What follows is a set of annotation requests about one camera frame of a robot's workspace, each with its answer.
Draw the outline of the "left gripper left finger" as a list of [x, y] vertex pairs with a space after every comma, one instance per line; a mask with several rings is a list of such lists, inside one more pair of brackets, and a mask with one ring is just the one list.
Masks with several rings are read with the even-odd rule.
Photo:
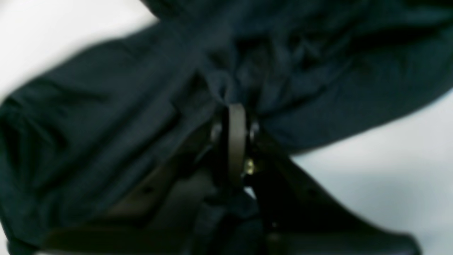
[[51, 255], [181, 255], [190, 250], [204, 199], [225, 177], [228, 107], [191, 133], [105, 213], [87, 224], [52, 231], [42, 251]]

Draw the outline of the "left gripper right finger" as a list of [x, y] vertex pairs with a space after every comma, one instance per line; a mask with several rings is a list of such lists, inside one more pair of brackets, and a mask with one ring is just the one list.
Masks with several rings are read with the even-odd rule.
[[228, 107], [228, 178], [251, 187], [269, 255], [420, 255], [414, 237], [378, 228], [296, 166], [240, 104]]

